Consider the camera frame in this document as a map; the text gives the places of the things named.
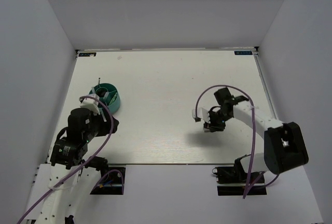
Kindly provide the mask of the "teal round divided organizer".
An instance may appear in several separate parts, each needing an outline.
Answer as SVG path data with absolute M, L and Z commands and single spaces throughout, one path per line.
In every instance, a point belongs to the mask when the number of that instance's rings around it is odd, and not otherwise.
M 120 94 L 119 94 L 117 88 L 113 84 L 110 84 L 110 83 L 101 83 L 100 85 L 94 86 L 94 88 L 96 91 L 96 95 L 101 90 L 107 91 L 107 93 L 105 94 L 104 97 L 99 97 L 99 100 L 108 107 L 111 114 L 115 114 L 120 108 Z M 110 102 L 111 98 L 115 94 L 118 95 L 118 98 L 116 99 L 116 101 L 114 102 L 113 105 L 108 106 L 108 103 Z

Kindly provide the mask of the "green black highlighter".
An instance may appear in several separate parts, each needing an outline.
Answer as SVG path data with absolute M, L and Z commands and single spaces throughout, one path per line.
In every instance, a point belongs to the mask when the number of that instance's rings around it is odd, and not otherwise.
M 99 91 L 99 92 L 97 93 L 97 95 L 98 95 L 99 97 L 104 97 L 106 93 L 107 93 L 107 91 L 101 90 L 101 91 Z

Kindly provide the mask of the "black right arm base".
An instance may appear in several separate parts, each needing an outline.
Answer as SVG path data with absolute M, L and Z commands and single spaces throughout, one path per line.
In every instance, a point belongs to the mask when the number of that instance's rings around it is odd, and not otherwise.
M 218 196 L 243 196 L 247 173 L 243 169 L 241 159 L 245 157 L 248 157 L 248 155 L 235 159 L 233 165 L 223 165 L 212 169 L 212 174 L 216 177 L 217 181 Z M 259 175 L 259 172 L 251 173 L 250 184 L 257 178 L 259 180 L 251 188 L 247 196 L 267 195 L 264 176 L 259 177 Z

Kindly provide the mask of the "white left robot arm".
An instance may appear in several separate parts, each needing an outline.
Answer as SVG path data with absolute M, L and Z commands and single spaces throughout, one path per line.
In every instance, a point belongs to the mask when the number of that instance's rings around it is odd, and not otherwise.
M 99 114 L 73 109 L 67 126 L 57 135 L 50 157 L 49 190 L 43 196 L 36 223 L 74 223 L 78 210 L 97 182 L 109 178 L 107 159 L 97 149 L 85 157 L 95 137 L 110 138 L 119 125 L 109 110 Z

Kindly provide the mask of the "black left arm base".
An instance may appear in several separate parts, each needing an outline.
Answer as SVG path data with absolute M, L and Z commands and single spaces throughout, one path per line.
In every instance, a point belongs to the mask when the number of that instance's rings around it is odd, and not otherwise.
M 93 187 L 91 195 L 123 195 L 125 188 L 126 167 L 108 164 L 106 158 L 95 157 L 86 168 L 96 169 L 100 180 Z

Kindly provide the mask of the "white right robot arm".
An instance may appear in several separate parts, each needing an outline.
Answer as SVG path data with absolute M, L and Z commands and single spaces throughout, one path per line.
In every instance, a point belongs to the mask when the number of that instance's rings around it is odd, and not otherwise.
M 228 88 L 214 93 L 217 105 L 209 110 L 196 106 L 192 117 L 196 122 L 203 121 L 206 132 L 222 132 L 226 122 L 237 119 L 253 130 L 253 137 L 260 136 L 264 150 L 251 151 L 236 159 L 235 178 L 248 181 L 253 172 L 269 171 L 279 175 L 305 165 L 309 156 L 300 126 L 295 122 L 283 122 L 265 114 L 253 105 L 247 95 L 233 96 Z

